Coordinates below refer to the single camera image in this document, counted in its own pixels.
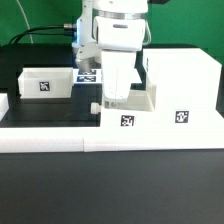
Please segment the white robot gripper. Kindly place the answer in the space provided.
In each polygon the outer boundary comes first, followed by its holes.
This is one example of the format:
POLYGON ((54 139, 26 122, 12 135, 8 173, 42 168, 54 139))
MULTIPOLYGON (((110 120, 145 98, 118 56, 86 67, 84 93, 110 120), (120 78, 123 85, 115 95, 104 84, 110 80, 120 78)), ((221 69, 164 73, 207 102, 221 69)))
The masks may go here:
POLYGON ((127 101, 131 78, 135 72, 135 52, 110 51, 101 52, 101 73, 103 98, 110 103, 127 101))

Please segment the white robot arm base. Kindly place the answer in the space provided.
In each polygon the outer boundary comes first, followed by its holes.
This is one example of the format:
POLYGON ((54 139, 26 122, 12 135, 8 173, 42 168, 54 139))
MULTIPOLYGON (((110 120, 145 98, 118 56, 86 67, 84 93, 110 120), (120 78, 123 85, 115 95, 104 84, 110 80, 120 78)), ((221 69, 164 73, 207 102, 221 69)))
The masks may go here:
POLYGON ((151 42, 148 0, 82 0, 72 43, 75 63, 89 72, 101 52, 136 54, 151 42))

